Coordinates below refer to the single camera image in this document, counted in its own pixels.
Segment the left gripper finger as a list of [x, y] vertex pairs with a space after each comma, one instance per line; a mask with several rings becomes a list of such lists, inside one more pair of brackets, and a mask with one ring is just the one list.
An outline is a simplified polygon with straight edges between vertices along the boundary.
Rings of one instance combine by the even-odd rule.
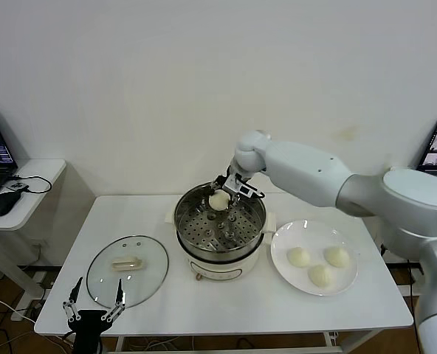
[[65, 311], [65, 314], [67, 316], [68, 320], [80, 320], [81, 316], [78, 313], [77, 309], [77, 299], [80, 291], [80, 287], [82, 284], [83, 278], [80, 277], [77, 281], [74, 288], [71, 290], [69, 297], [66, 301], [63, 302], [63, 310]]
[[114, 306], [101, 317], [102, 321], [114, 322], [120, 316], [120, 314], [125, 310], [124, 295], [122, 280], [119, 279]]

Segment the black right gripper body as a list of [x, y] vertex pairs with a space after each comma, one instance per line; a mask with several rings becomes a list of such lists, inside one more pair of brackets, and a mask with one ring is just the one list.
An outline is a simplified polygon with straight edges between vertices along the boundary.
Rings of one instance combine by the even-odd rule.
[[253, 172], [246, 171], [239, 166], [230, 165], [224, 175], [225, 183], [222, 190], [225, 192], [253, 192], [254, 187], [247, 183], [253, 176]]

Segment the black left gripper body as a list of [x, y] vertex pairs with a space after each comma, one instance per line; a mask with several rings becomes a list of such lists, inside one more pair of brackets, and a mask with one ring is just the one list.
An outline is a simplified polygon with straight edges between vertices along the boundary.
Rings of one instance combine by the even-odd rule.
[[80, 310], [80, 319], [68, 322], [69, 334], [74, 334], [72, 353], [95, 354], [103, 352], [101, 334], [108, 330], [107, 310]]

